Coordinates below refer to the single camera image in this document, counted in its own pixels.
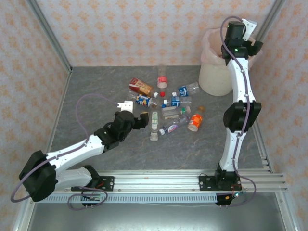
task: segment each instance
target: robotic arm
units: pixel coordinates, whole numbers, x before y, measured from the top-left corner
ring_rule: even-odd
[[[223,118],[227,130],[223,156],[214,176],[199,177],[202,191],[242,189],[240,176],[237,173],[238,157],[245,135],[261,110],[261,103],[256,102],[251,91],[248,75],[248,57],[256,55],[263,45],[262,42],[255,41],[252,46],[252,42],[248,41],[256,26],[256,22],[245,19],[228,24],[225,46],[221,47],[221,51],[231,73],[233,104],[227,109]]]
[[[84,166],[74,170],[67,169],[87,158],[117,147],[132,129],[141,129],[148,125],[148,113],[142,113],[140,120],[134,117],[132,101],[119,103],[118,107],[121,108],[121,111],[115,113],[114,121],[107,123],[88,139],[46,155],[42,151],[31,155],[19,175],[20,180],[36,166],[50,159],[23,183],[33,201],[45,199],[54,190],[74,186],[95,188],[99,185],[100,176],[92,166]]]

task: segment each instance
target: gray floor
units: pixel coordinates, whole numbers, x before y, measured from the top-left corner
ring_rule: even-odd
[[[232,204],[245,199],[245,196],[236,198]],[[285,228],[274,193],[257,193],[248,204],[228,209],[220,209],[212,204],[191,206],[103,204],[94,209],[72,211],[67,204],[38,203],[35,205],[28,229],[28,231],[283,230]]]
[[[178,85],[197,81],[199,71],[199,66],[168,66],[167,93]],[[51,149],[56,151],[85,138],[75,118],[75,105],[81,96],[95,92],[114,102],[123,102],[127,99],[128,84],[133,77],[156,86],[157,69],[152,66],[75,67]],[[206,107],[205,119],[198,132],[192,133],[183,127],[161,137],[158,142],[151,142],[149,128],[133,130],[115,149],[89,158],[77,167],[92,165],[96,170],[215,169],[226,139],[223,114],[231,104],[232,93],[215,97],[201,91],[193,96],[192,104],[192,109],[199,105]],[[148,108],[136,105],[135,116],[142,110]],[[79,108],[82,122],[90,134],[113,121],[115,111],[116,106],[95,97],[84,99]],[[250,129],[241,148],[239,168],[259,167],[262,163]]]

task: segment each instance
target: white trash bin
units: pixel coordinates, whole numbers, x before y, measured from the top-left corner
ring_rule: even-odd
[[[227,29],[223,28],[224,37],[226,32]],[[206,93],[214,96],[226,95],[232,90],[230,72],[227,69],[225,60],[221,57],[221,46],[220,28],[207,30],[202,39],[203,51],[199,85]],[[249,57],[249,69],[261,54],[262,51],[255,56]]]

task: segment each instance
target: water bottle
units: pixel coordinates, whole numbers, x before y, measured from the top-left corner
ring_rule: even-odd
[[[151,108],[160,108],[162,107],[162,103],[157,98],[151,98],[141,94],[135,94],[132,91],[128,93],[128,98],[130,100],[135,101],[137,104],[141,104],[143,106],[148,106]]]
[[[172,96],[189,96],[200,91],[198,82],[178,87],[177,91],[172,92]]]
[[[159,65],[158,67],[158,78],[157,78],[157,87],[160,89],[160,97],[164,97],[165,88],[167,87],[167,76],[166,76],[166,66]]]
[[[184,106],[184,104],[191,104],[192,98],[190,96],[181,97],[181,96],[172,96],[171,100],[164,100],[164,105],[169,106]]]
[[[191,112],[190,106],[185,107],[165,107],[162,108],[163,119],[174,119],[178,118],[180,115],[189,114]]]
[[[179,126],[186,125],[189,122],[190,118],[188,115],[181,115],[179,118],[174,119],[163,126],[159,133],[163,136],[167,133],[171,133],[176,130]]]
[[[199,129],[199,127],[202,123],[202,120],[203,120],[204,112],[205,112],[205,107],[199,106],[197,111],[195,112],[195,114],[193,114],[193,116],[192,116],[192,118],[189,121],[189,124],[187,126],[187,128],[190,131],[196,132]]]
[[[129,88],[136,93],[146,95],[148,97],[155,97],[157,98],[158,93],[154,90],[153,87],[150,85],[142,82],[137,78],[133,78],[129,83]]]
[[[158,141],[158,121],[158,111],[152,111],[150,141]]]

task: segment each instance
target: blue label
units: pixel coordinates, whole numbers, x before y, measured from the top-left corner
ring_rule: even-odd
[[[149,105],[150,99],[151,99],[150,97],[144,95],[137,95],[136,103],[144,106],[150,106]]]
[[[186,86],[180,87],[179,88],[179,93],[180,93],[180,96],[188,96],[188,91],[187,91]]]
[[[171,106],[178,107],[180,105],[180,98],[178,96],[171,97]]]

